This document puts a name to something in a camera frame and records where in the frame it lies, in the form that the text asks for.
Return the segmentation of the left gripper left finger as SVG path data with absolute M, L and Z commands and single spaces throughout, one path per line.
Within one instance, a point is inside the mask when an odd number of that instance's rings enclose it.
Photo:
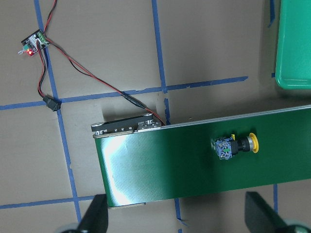
M 77 227 L 79 233 L 105 233 L 108 229 L 106 194 L 94 196 L 89 208 Z

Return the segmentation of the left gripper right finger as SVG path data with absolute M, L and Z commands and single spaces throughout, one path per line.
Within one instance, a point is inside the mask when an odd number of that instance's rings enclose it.
M 292 229 L 258 192 L 246 192 L 244 221 L 251 233 L 291 233 Z

